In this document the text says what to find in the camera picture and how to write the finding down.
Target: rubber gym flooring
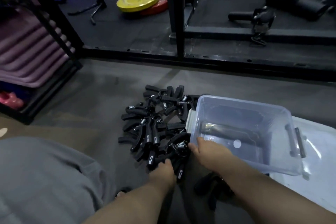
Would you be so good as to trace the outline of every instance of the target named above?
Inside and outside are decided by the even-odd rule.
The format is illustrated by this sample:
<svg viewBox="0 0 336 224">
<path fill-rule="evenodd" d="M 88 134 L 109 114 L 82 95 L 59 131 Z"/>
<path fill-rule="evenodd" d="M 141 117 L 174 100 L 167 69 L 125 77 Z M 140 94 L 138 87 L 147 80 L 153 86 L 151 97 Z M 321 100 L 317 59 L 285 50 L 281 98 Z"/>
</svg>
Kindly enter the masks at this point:
<svg viewBox="0 0 336 224">
<path fill-rule="evenodd" d="M 107 8 L 96 14 L 96 26 L 90 23 L 90 12 L 70 17 L 69 21 L 84 44 L 91 47 L 137 49 L 145 52 L 174 52 L 176 47 L 169 43 L 170 23 L 168 11 L 138 19 L 127 19 L 116 6 L 117 0 L 105 0 Z M 64 13 L 77 11 L 95 0 L 68 0 L 61 5 Z M 191 26 L 246 27 L 229 22 L 230 11 L 253 11 L 262 7 L 264 0 L 199 0 L 192 16 Z M 317 22 L 277 11 L 272 28 L 287 29 L 336 29 L 334 14 L 324 14 Z M 336 69 L 335 46 L 309 46 L 270 43 L 265 48 L 250 47 L 249 42 L 189 39 L 185 51 L 200 55 L 221 55 L 222 58 L 239 57 L 314 64 Z"/>
</svg>

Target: plastic bin handle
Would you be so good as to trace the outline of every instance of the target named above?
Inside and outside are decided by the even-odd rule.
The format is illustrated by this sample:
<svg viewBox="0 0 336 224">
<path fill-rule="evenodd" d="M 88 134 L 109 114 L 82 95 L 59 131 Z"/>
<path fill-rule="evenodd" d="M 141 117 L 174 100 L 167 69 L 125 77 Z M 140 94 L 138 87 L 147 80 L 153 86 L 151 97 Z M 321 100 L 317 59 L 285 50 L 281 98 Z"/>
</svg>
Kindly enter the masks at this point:
<svg viewBox="0 0 336 224">
<path fill-rule="evenodd" d="M 297 137 L 297 143 L 299 145 L 301 158 L 305 158 L 307 155 L 306 155 L 305 147 L 303 146 L 303 139 L 302 139 L 300 129 L 295 128 L 295 133 L 296 133 L 296 137 Z"/>
</svg>

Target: clear plastic bin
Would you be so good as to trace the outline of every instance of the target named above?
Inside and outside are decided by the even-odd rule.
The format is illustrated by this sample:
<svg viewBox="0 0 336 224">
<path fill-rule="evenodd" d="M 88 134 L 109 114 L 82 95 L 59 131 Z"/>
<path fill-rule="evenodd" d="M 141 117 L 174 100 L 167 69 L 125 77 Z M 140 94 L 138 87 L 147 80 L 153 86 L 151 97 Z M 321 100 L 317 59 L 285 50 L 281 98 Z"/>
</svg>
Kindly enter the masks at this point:
<svg viewBox="0 0 336 224">
<path fill-rule="evenodd" d="M 291 113 L 284 107 L 238 99 L 201 96 L 191 142 L 197 137 L 226 146 L 263 173 L 302 174 Z"/>
</svg>

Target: gray pants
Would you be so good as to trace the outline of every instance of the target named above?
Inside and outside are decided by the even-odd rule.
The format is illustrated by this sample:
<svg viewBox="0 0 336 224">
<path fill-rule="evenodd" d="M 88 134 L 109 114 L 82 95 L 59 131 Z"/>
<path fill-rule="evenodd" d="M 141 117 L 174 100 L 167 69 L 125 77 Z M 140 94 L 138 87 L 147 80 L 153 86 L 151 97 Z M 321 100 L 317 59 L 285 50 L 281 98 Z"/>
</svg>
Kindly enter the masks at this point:
<svg viewBox="0 0 336 224">
<path fill-rule="evenodd" d="M 31 137 L 0 140 L 0 223 L 81 223 L 113 199 L 92 158 Z"/>
</svg>

